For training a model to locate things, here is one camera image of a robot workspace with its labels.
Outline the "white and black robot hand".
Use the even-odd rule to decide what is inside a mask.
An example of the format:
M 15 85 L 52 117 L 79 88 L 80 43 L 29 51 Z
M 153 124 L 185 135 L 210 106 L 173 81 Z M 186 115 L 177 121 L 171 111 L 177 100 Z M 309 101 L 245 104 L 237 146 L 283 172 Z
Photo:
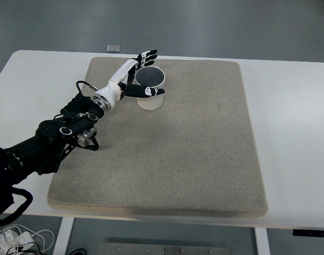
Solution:
M 125 96 L 138 99 L 144 109 L 156 109 L 163 103 L 164 89 L 158 85 L 134 84 L 139 70 L 152 66 L 157 58 L 157 50 L 149 50 L 127 60 L 109 79 L 107 86 L 97 89 L 92 100 L 104 109 L 112 109 Z

